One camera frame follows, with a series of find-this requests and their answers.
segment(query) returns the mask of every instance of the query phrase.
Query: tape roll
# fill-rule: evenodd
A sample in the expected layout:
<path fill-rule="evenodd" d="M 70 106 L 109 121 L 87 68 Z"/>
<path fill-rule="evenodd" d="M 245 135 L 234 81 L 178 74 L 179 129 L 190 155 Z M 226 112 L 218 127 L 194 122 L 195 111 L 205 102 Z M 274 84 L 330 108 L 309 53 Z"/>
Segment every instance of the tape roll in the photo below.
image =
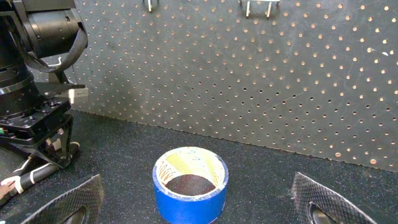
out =
<path fill-rule="evenodd" d="M 214 187 L 199 195 L 180 194 L 181 192 L 168 188 L 170 181 L 184 176 L 199 177 Z M 211 223 L 223 211 L 228 169 L 219 156 L 207 149 L 180 147 L 166 152 L 155 163 L 152 178 L 157 209 L 170 223 Z M 187 183 L 179 182 L 178 186 L 192 186 L 192 183 L 187 184 L 189 186 L 182 186 L 183 184 Z"/>

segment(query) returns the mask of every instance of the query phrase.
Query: blue tape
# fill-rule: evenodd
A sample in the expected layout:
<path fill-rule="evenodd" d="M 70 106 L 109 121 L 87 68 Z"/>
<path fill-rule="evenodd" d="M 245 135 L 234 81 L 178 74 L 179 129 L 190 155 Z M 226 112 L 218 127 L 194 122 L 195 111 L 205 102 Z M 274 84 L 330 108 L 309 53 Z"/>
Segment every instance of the blue tape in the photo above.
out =
<path fill-rule="evenodd" d="M 189 196 L 181 197 L 181 195 L 166 191 L 157 179 L 157 166 L 154 166 L 152 178 L 154 180 L 156 205 L 164 219 L 170 223 L 207 224 L 218 218 L 224 208 L 228 186 L 228 169 L 224 161 L 219 156 L 217 158 L 221 161 L 225 170 L 223 181 L 225 187 L 209 195 L 204 195 L 202 198 L 195 199 Z"/>

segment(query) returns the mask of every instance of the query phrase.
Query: speckled black surface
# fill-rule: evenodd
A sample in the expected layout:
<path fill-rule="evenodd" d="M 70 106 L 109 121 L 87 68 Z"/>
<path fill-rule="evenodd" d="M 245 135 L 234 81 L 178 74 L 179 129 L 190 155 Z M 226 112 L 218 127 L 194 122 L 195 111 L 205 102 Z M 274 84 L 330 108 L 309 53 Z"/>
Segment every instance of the speckled black surface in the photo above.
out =
<path fill-rule="evenodd" d="M 289 192 L 300 171 L 339 192 L 379 223 L 398 223 L 398 174 L 265 147 L 214 139 L 112 118 L 70 112 L 77 160 L 12 199 L 0 210 L 6 218 L 38 206 L 73 181 L 91 173 L 103 178 L 105 200 L 98 223 L 164 223 L 156 211 L 152 168 L 166 151 L 182 146 L 209 149 L 229 169 L 226 205 L 216 223 L 297 223 Z M 0 150 L 0 179 L 22 161 Z"/>

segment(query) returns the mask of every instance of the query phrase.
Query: perforated board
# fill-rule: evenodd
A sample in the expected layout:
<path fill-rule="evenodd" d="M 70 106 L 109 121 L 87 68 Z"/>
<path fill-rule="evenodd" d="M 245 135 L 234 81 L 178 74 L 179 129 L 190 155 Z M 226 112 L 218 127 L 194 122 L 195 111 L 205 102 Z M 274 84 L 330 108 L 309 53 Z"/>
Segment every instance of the perforated board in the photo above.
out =
<path fill-rule="evenodd" d="M 397 1 L 76 4 L 75 109 L 398 170 Z"/>

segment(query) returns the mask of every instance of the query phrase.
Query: painter's tape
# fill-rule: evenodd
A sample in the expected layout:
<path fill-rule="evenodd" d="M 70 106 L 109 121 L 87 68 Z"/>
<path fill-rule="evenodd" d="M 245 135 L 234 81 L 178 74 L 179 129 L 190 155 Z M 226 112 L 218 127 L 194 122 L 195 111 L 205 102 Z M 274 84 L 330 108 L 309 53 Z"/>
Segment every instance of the painter's tape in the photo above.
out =
<path fill-rule="evenodd" d="M 216 187 L 203 195 L 186 196 L 172 192 L 165 185 L 172 179 L 194 174 Z M 152 172 L 159 213 L 170 223 L 211 223 L 224 208 L 228 169 L 215 153 L 199 147 L 181 147 L 166 152 Z"/>

